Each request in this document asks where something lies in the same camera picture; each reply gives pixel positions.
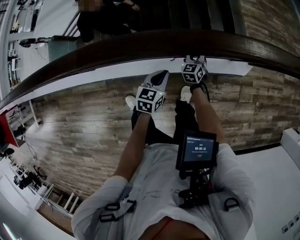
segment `digital display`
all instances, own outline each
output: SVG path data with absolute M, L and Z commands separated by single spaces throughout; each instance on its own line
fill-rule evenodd
M 185 162 L 211 160 L 214 140 L 189 136 L 186 138 Z

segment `person's left hand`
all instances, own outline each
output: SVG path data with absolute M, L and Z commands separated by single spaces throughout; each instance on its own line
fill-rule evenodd
M 134 4 L 131 8 L 135 11 L 140 11 L 140 6 L 137 4 Z

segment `wrist-mounted device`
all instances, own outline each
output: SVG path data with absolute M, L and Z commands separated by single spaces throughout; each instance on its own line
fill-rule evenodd
M 190 177 L 190 188 L 179 192 L 184 199 L 181 208 L 192 208 L 208 204 L 208 194 L 213 193 L 210 178 L 207 177 L 217 166 L 219 143 L 216 134 L 201 131 L 185 131 L 179 144 L 176 169 L 179 177 Z

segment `handrail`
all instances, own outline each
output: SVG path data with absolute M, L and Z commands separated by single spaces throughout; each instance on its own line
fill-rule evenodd
M 64 33 L 62 34 L 63 36 L 66 35 L 66 33 L 68 32 L 68 30 L 70 29 L 70 27 L 72 26 L 72 24 L 74 23 L 75 19 L 78 17 L 78 15 L 80 14 L 80 12 L 76 12 L 75 15 L 73 16 L 73 18 L 71 19 L 70 23 L 68 24 L 66 30 L 64 31 Z M 67 37 L 69 35 L 71 35 L 72 31 L 74 30 L 74 28 L 77 26 L 77 24 L 75 23 L 72 30 L 70 31 L 70 33 L 67 35 Z
M 213 30 L 155 30 L 113 37 L 73 51 L 30 75 L 1 102 L 0 109 L 58 79 L 136 60 L 205 55 L 241 60 L 300 78 L 300 58 L 250 37 Z

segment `wood-look tile floor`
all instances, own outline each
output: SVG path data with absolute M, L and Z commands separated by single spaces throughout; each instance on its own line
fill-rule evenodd
M 247 36 L 300 56 L 300 22 L 291 0 L 240 0 Z
M 90 83 L 34 99 L 43 125 L 26 132 L 37 153 L 34 161 L 26 144 L 13 157 L 39 165 L 57 189 L 75 192 L 81 200 L 95 192 L 114 172 L 131 134 L 131 115 L 125 103 L 144 76 Z M 153 114 L 157 128 L 172 135 L 175 100 L 184 86 L 172 74 L 167 100 Z M 279 142 L 283 129 L 300 125 L 300 83 L 284 74 L 254 67 L 245 77 L 211 75 L 211 104 L 220 117 L 228 142 L 245 149 Z

